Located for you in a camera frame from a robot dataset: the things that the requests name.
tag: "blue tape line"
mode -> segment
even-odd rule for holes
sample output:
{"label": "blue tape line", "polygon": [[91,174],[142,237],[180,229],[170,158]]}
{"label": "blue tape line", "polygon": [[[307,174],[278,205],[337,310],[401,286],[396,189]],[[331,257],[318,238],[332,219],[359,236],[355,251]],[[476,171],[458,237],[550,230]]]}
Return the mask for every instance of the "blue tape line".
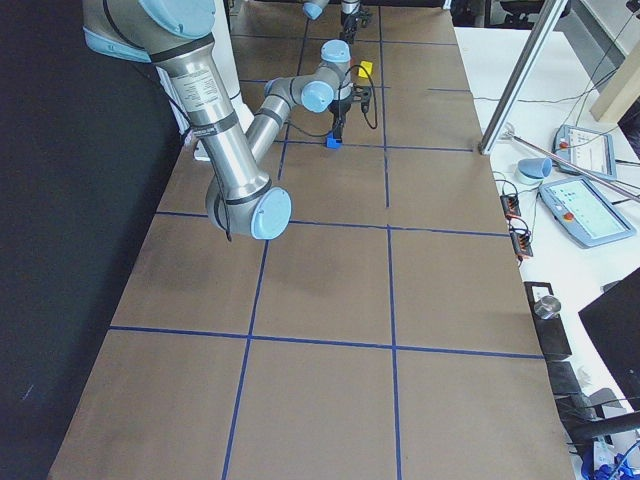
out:
{"label": "blue tape line", "polygon": [[302,40],[303,37],[296,37],[295,35],[286,36],[286,35],[249,35],[246,33],[232,33],[231,38],[271,38],[274,40]]}
{"label": "blue tape line", "polygon": [[523,358],[527,360],[544,360],[543,355],[532,353],[488,352],[483,350],[460,350],[456,348],[417,347],[398,345],[396,350],[405,352],[446,353],[449,355],[472,355],[476,357]]}
{"label": "blue tape line", "polygon": [[384,151],[384,205],[386,208],[391,206],[391,186],[389,184],[389,158],[387,151]]}
{"label": "blue tape line", "polygon": [[240,370],[240,380],[238,381],[238,390],[236,392],[236,401],[233,406],[233,416],[231,417],[231,428],[229,429],[229,440],[227,442],[227,451],[224,456],[224,467],[222,469],[222,480],[226,480],[229,474],[229,463],[231,462],[231,451],[233,449],[233,440],[238,421],[238,412],[240,411],[240,401],[242,399],[242,389],[244,387],[244,378],[247,372],[247,364],[249,363],[249,351],[251,350],[251,336],[253,335],[253,326],[256,321],[256,311],[258,309],[258,300],[260,299],[260,291],[262,289],[262,280],[264,278],[264,267],[267,261],[267,253],[269,251],[269,241],[264,243],[262,252],[262,261],[260,263],[260,273],[258,274],[258,283],[256,285],[256,295],[253,300],[253,309],[251,311],[251,322],[249,323],[249,334],[244,348],[244,356],[242,357],[242,368]]}
{"label": "blue tape line", "polygon": [[333,345],[337,347],[371,348],[378,350],[398,350],[408,352],[423,353],[443,353],[450,355],[471,355],[477,357],[501,357],[501,358],[524,358],[532,360],[544,360],[542,355],[512,352],[489,352],[483,350],[460,350],[455,348],[421,347],[415,345],[386,345],[384,343],[349,342],[343,340],[318,340],[313,338],[296,337],[272,337],[269,335],[246,335],[243,333],[208,332],[199,330],[179,330],[172,328],[151,328],[112,325],[109,330],[139,332],[139,333],[159,333],[164,335],[187,335],[196,337],[232,338],[237,340],[264,341],[274,343],[301,343],[307,345]]}
{"label": "blue tape line", "polygon": [[[378,35],[380,36],[380,84],[385,85],[384,81],[384,53],[382,48],[382,9],[378,6]],[[387,101],[385,89],[381,90],[382,96],[382,147],[384,148],[384,191],[385,191],[385,207],[391,206],[391,194],[389,192],[389,159],[387,158]]]}
{"label": "blue tape line", "polygon": [[289,223],[294,225],[313,225],[318,227],[344,227],[344,228],[373,228],[377,230],[397,230],[403,232],[429,232],[429,233],[445,233],[450,235],[474,235],[481,237],[509,237],[507,233],[497,232],[474,232],[466,230],[446,230],[440,228],[426,227],[397,227],[394,225],[370,225],[364,223],[340,223],[340,222],[317,222],[311,220],[291,220]]}
{"label": "blue tape line", "polygon": [[457,43],[448,42],[409,42],[404,40],[382,40],[381,43],[396,43],[401,45],[435,45],[440,47],[457,47]]}
{"label": "blue tape line", "polygon": [[387,261],[389,264],[389,317],[391,319],[391,359],[393,363],[393,412],[396,437],[396,477],[402,480],[402,444],[400,438],[400,399],[398,388],[398,354],[396,352],[396,308],[393,284],[393,246],[391,228],[387,225]]}
{"label": "blue tape line", "polygon": [[140,333],[163,333],[170,335],[188,335],[195,337],[215,337],[215,338],[235,338],[246,339],[247,336],[241,333],[224,333],[224,332],[207,332],[200,330],[178,330],[173,328],[152,328],[152,327],[127,327],[123,325],[111,325],[109,330],[123,332],[140,332]]}
{"label": "blue tape line", "polygon": [[[324,145],[324,142],[316,142],[312,140],[285,140],[285,143],[300,145]],[[470,152],[473,148],[455,148],[455,147],[423,147],[420,145],[370,145],[365,143],[343,143],[343,147],[362,147],[362,148],[386,148],[388,150],[434,150],[438,152]]]}
{"label": "blue tape line", "polygon": [[473,148],[456,148],[456,147],[422,147],[410,145],[387,145],[385,148],[394,150],[436,150],[441,152],[473,152]]}
{"label": "blue tape line", "polygon": [[385,345],[383,343],[347,342],[343,340],[316,340],[312,338],[296,337],[271,337],[268,335],[254,335],[253,340],[282,343],[302,343],[307,345],[332,345],[336,347],[371,348],[378,350],[392,350],[393,348],[391,345]]}
{"label": "blue tape line", "polygon": [[427,88],[427,90],[431,90],[433,92],[461,92],[461,93],[471,93],[471,90],[466,88]]}
{"label": "blue tape line", "polygon": [[345,228],[373,228],[376,230],[386,230],[387,227],[382,225],[367,225],[360,223],[332,223],[332,222],[314,222],[308,220],[290,220],[289,223],[294,225],[314,225],[317,227],[345,227]]}
{"label": "blue tape line", "polygon": [[282,145],[282,153],[280,154],[280,163],[278,164],[278,181],[282,180],[282,175],[284,173],[284,156],[287,154],[287,137],[289,136],[289,125],[287,125],[287,131],[284,134],[284,145]]}
{"label": "blue tape line", "polygon": [[[304,24],[304,37],[302,38],[302,47],[300,47],[300,57],[298,57],[298,68],[296,75],[300,75],[300,69],[302,68],[302,59],[304,58],[304,49],[307,46],[307,33],[309,32],[309,19]],[[287,129],[284,133],[284,146],[282,147],[282,155],[280,155],[280,165],[278,165],[278,181],[282,180],[284,176],[284,164],[286,161],[285,155],[287,153],[287,144],[289,143],[289,132],[291,131],[291,125],[287,123]]]}
{"label": "blue tape line", "polygon": [[168,215],[171,217],[195,217],[195,218],[207,218],[206,213],[187,213],[187,212],[169,212],[166,210],[159,210],[156,215]]}

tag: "metal cylinder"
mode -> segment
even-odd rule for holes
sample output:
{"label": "metal cylinder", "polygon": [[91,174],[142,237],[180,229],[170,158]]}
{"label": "metal cylinder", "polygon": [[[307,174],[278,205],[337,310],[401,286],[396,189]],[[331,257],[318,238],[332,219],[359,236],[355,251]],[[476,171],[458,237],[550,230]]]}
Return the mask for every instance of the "metal cylinder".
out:
{"label": "metal cylinder", "polygon": [[202,141],[220,175],[226,200],[252,196],[269,183],[261,171],[211,57],[213,42],[157,62],[167,71],[194,133]]}
{"label": "metal cylinder", "polygon": [[533,305],[533,311],[543,320],[549,320],[560,312],[561,307],[560,300],[553,295],[545,295]]}
{"label": "metal cylinder", "polygon": [[291,107],[280,97],[269,95],[263,102],[247,130],[247,140],[257,164],[260,164],[290,113]]}
{"label": "metal cylinder", "polygon": [[640,412],[627,413],[619,417],[597,420],[579,425],[569,431],[569,436],[574,442],[589,440],[601,435],[627,432],[640,428]]}
{"label": "metal cylinder", "polygon": [[360,10],[360,0],[342,0],[342,13],[351,15]]}

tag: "light blue joint cap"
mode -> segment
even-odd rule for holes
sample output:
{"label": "light blue joint cap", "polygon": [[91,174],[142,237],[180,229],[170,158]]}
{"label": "light blue joint cap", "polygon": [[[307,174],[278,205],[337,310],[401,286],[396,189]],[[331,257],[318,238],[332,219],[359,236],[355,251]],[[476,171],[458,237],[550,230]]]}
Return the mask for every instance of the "light blue joint cap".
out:
{"label": "light blue joint cap", "polygon": [[251,235],[258,240],[272,240],[279,236],[291,218],[291,197],[286,190],[273,187],[265,193],[251,219]]}
{"label": "light blue joint cap", "polygon": [[87,47],[96,53],[132,62],[151,63],[149,55],[144,50],[103,37],[92,32],[87,27],[82,27],[82,29],[84,30],[84,40],[87,43]]}
{"label": "light blue joint cap", "polygon": [[211,33],[216,6],[212,0],[138,0],[144,11],[166,31],[195,40]]}
{"label": "light blue joint cap", "polygon": [[310,20],[317,20],[318,17],[322,15],[322,8],[311,2],[306,2],[302,6],[302,11]]}
{"label": "light blue joint cap", "polygon": [[320,53],[322,60],[331,63],[341,63],[351,61],[349,45],[342,40],[329,40],[322,46]]}
{"label": "light blue joint cap", "polygon": [[314,80],[307,83],[302,89],[300,98],[304,108],[313,113],[322,113],[333,101],[334,91],[327,82]]}

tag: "label on robot arm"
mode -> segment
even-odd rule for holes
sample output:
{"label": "label on robot arm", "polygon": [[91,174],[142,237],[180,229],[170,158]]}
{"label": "label on robot arm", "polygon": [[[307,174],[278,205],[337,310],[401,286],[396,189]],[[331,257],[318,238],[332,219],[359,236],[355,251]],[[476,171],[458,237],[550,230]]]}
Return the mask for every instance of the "label on robot arm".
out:
{"label": "label on robot arm", "polygon": [[209,69],[196,70],[171,80],[188,112],[202,110],[206,104],[220,98],[218,86]]}

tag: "chair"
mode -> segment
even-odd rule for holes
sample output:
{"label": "chair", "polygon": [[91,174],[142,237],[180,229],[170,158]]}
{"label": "chair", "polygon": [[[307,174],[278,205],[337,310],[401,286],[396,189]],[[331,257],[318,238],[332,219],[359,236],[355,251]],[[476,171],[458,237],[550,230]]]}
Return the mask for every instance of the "chair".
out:
{"label": "chair", "polygon": [[[496,25],[498,28],[514,28],[518,30],[531,30],[533,22],[529,21],[529,15],[540,13],[544,0],[509,0],[501,1],[500,6],[507,12],[504,23]],[[571,0],[567,1],[567,5],[560,17],[569,15],[571,11]]]}

